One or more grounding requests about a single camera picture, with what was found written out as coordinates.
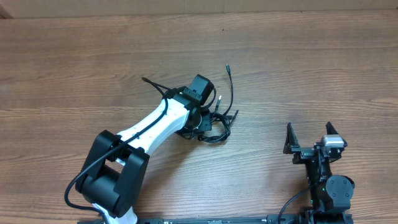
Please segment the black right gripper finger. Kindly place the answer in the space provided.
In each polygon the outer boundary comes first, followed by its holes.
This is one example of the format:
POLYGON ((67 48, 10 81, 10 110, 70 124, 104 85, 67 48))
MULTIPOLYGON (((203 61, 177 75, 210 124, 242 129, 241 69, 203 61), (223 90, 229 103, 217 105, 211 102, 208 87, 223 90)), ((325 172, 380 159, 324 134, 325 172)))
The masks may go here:
POLYGON ((334 126, 332 125, 332 123, 329 121, 327 122, 326 126, 326 134, 327 135, 338 135, 338 132, 336 131, 336 129, 334 128, 334 126))
POLYGON ((286 139, 285 139, 283 153, 284 154, 294 154, 294 153, 297 153, 298 151, 299 151, 299 142, 294 133, 292 123, 288 123, 287 124, 287 135, 286 135, 286 139))

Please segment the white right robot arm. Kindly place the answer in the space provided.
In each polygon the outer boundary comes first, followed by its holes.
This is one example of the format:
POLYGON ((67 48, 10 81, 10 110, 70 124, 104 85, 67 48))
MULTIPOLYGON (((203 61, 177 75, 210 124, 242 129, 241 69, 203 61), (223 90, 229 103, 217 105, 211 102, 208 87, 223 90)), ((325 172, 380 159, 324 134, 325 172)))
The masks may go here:
POLYGON ((345 175, 332 174, 330 164, 341 159, 348 143, 338 134, 333 125, 326 124, 326 134, 311 147, 300 146, 291 123, 287 124, 284 154, 293 155, 293 164, 303 164, 308 188, 294 195, 281 208, 277 222, 287 223, 353 223, 346 211, 351 208, 355 183, 345 175), (289 217, 283 215, 287 206, 305 193, 310 194, 311 207, 302 209, 289 217))

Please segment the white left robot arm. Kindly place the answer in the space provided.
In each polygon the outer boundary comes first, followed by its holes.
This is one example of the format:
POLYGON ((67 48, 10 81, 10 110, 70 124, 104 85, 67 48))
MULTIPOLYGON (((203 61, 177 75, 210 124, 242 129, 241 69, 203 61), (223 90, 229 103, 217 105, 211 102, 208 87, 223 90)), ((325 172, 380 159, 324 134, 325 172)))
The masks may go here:
POLYGON ((137 223, 133 206, 141 191, 150 155, 170 135, 195 132, 205 125, 205 101, 213 90, 181 87, 167 90, 160 105, 133 127, 95 138, 72 185, 98 212, 98 223, 137 223))

